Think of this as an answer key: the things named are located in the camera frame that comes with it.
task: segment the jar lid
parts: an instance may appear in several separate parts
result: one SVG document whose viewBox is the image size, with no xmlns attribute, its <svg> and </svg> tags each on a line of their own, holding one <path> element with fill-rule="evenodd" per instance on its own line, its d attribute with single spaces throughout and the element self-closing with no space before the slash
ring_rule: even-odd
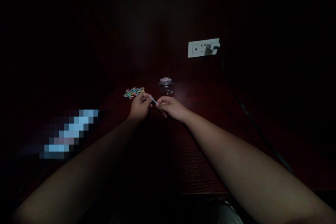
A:
<svg viewBox="0 0 336 224">
<path fill-rule="evenodd" d="M 171 78 L 169 77 L 164 77 L 164 78 L 161 78 L 160 79 L 160 84 L 163 84 L 163 85 L 168 85 L 172 82 Z"/>
</svg>

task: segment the rubber band pile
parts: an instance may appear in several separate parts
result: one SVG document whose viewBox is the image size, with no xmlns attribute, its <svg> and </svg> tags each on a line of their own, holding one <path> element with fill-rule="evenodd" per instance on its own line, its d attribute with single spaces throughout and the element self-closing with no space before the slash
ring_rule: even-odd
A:
<svg viewBox="0 0 336 224">
<path fill-rule="evenodd" d="M 130 98 L 133 99 L 134 96 L 137 96 L 140 93 L 144 93 L 145 92 L 145 88 L 144 87 L 134 87 L 131 90 L 127 89 L 126 93 L 124 94 L 124 97 L 126 98 Z"/>
</svg>

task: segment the table surface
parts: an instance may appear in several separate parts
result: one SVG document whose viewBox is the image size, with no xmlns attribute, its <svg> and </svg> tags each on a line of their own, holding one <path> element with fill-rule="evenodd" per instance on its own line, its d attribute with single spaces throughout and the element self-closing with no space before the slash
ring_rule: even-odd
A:
<svg viewBox="0 0 336 224">
<path fill-rule="evenodd" d="M 141 86 L 155 100 L 161 96 L 157 83 L 138 85 Z M 126 119 L 132 100 L 123 94 L 133 87 L 115 88 L 102 103 L 100 110 L 106 111 L 106 115 L 86 146 Z M 177 82 L 171 96 L 277 160 L 225 83 Z M 243 95 L 240 99 L 299 179 L 314 190 L 336 188 L 336 172 L 330 160 L 305 142 L 304 137 L 263 111 L 257 101 L 244 99 Z M 165 119 L 155 107 L 137 129 L 111 181 L 122 197 L 227 193 L 187 127 L 172 118 Z"/>
</svg>

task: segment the power cord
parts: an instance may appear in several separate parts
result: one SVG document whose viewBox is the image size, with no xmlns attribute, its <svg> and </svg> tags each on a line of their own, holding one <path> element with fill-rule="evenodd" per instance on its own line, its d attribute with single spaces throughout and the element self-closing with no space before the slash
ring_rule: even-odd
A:
<svg viewBox="0 0 336 224">
<path fill-rule="evenodd" d="M 208 46 L 208 44 L 206 45 L 207 48 L 213 48 L 213 50 L 219 49 L 220 44 L 210 44 Z M 224 73 L 224 56 L 221 54 L 222 57 L 222 69 L 223 69 L 223 73 Z M 230 90 L 233 94 L 233 96 L 236 98 L 238 104 L 240 105 L 240 107 L 244 110 L 246 116 L 248 117 L 248 119 L 251 121 L 251 123 L 253 124 L 254 128 L 256 129 L 256 131 L 258 132 L 260 138 L 264 141 L 264 143 L 267 145 L 267 147 L 276 155 L 276 157 L 281 161 L 281 163 L 284 165 L 284 167 L 290 172 L 292 173 L 295 177 L 295 173 L 293 171 L 293 169 L 289 166 L 289 164 L 284 160 L 284 158 L 279 154 L 279 152 L 266 140 L 264 134 L 261 132 L 259 126 L 257 125 L 257 123 L 255 122 L 255 120 L 251 117 L 250 113 L 246 110 L 244 104 L 241 102 L 241 100 L 238 98 L 238 96 L 236 95 L 236 93 L 233 91 L 233 88 L 230 87 Z"/>
</svg>

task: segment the hand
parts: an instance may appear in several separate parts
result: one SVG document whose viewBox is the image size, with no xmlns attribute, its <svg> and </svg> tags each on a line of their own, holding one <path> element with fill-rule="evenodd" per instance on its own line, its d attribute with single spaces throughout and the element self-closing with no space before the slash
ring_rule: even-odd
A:
<svg viewBox="0 0 336 224">
<path fill-rule="evenodd" d="M 163 116 L 167 118 L 167 114 L 174 119 L 185 122 L 185 119 L 189 116 L 190 110 L 184 107 L 178 100 L 174 97 L 162 96 L 157 100 L 159 106 L 156 107 L 161 111 Z"/>
<path fill-rule="evenodd" d="M 153 107 L 152 99 L 150 99 L 151 95 L 147 93 L 139 93 L 137 97 L 133 99 L 131 105 L 131 112 L 128 116 L 129 119 L 134 119 L 138 121 L 143 121 L 149 111 L 150 107 Z"/>
</svg>

